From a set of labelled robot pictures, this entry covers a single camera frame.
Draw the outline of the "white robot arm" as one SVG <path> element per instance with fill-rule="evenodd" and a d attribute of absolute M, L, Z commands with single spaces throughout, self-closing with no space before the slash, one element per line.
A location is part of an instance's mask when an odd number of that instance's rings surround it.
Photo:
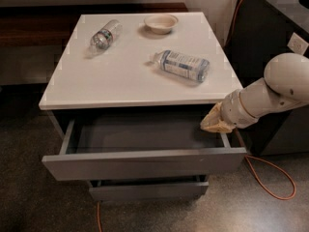
<path fill-rule="evenodd" d="M 218 102 L 200 123 L 208 132 L 229 133 L 256 124 L 270 113 L 296 109 L 309 103 L 309 59 L 283 53 L 266 65 L 264 76 L 237 89 Z"/>

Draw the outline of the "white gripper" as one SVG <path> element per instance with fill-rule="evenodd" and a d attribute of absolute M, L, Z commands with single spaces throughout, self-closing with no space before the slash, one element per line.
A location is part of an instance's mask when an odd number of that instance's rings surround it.
<path fill-rule="evenodd" d="M 200 128 L 208 132 L 230 133 L 234 128 L 244 129 L 257 122 L 258 119 L 245 110 L 240 100 L 240 89 L 237 89 L 211 109 Z"/>

